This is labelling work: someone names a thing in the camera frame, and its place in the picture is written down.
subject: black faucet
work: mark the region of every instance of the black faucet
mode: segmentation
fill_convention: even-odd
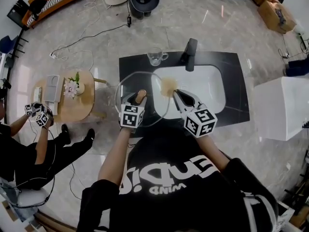
[[[190,38],[181,57],[181,61],[185,62],[185,70],[188,72],[194,71],[194,59],[196,52],[197,52],[197,40]]]

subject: tile floor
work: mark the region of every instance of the tile floor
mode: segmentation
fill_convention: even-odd
[[[24,33],[23,37],[29,43],[25,44],[26,53],[20,55],[11,72],[9,122],[24,114],[24,105],[30,102],[36,81],[67,69],[89,70],[92,64],[89,52],[71,55],[65,50],[60,57],[68,55],[69,58],[61,61],[49,57],[53,50],[61,44],[78,40],[85,27],[98,18],[98,13],[99,20],[86,29],[84,36],[126,23],[126,4],[106,10],[100,5],[101,0],[96,0],[99,4],[97,13],[96,8],[84,7],[91,1],[94,0],[78,0]],[[242,65],[251,121],[217,128],[213,139],[218,147],[231,157],[241,158],[277,198],[282,198],[284,188],[296,183],[309,142],[307,132],[303,131],[287,142],[259,138],[252,106],[253,87],[282,76],[284,61],[278,54],[278,48],[285,51],[282,35],[266,28],[251,0],[161,0],[150,17],[143,20],[133,18],[131,28],[122,27],[103,33],[96,38],[82,40],[71,48],[71,52],[92,51],[94,65],[91,73],[94,77],[108,80],[112,86],[96,86],[95,106],[107,111],[107,119],[88,118],[81,123],[68,124],[74,142],[83,139],[88,128],[96,131],[92,149],[74,163],[76,176],[72,181],[72,190],[76,196],[81,197],[82,190],[96,181],[99,168],[119,132],[117,114],[112,107],[114,86],[119,82],[118,59],[144,54],[152,46],[169,51],[184,50],[190,37],[198,39],[199,51],[238,53]],[[299,42],[292,32],[284,38],[290,55],[300,52]],[[303,57],[300,54],[293,59]],[[57,135],[56,126],[52,127],[52,132]],[[19,139],[25,145],[32,143],[34,133],[29,123],[19,133]],[[289,172],[287,162],[291,165]],[[40,209],[56,219],[77,226],[80,200],[70,191],[72,174],[72,166],[57,174],[50,201]],[[49,191],[50,188],[51,184],[48,184],[46,189]]]

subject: black countertop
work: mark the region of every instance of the black countertop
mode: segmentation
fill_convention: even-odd
[[[169,52],[168,59],[162,61],[159,66],[152,66],[146,54],[120,58],[120,81],[137,71],[153,73],[156,69],[162,67],[184,66],[184,63],[180,61],[182,53],[183,52]],[[218,118],[216,126],[220,127],[249,121],[250,115],[246,86],[237,54],[226,52],[197,52],[195,56],[195,65],[213,65],[219,69],[222,75],[226,103],[224,109],[216,114]],[[137,92],[140,89],[145,89],[147,91],[148,100],[142,125],[149,125],[160,118],[155,112],[154,100],[152,98],[151,77],[151,75],[135,74],[123,83],[122,98],[128,93]],[[143,137],[145,134],[159,130],[162,127],[182,128],[183,120],[181,118],[162,119],[151,127],[139,127],[133,137]]]

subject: glass cup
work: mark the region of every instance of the glass cup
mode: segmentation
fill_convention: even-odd
[[[147,53],[149,62],[152,66],[158,66],[162,60],[166,60],[169,55],[166,52],[162,52],[159,47],[152,47]]]

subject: vase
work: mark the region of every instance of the vase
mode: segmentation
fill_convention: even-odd
[[[79,83],[78,88],[76,89],[77,95],[81,95],[85,91],[85,84]]]

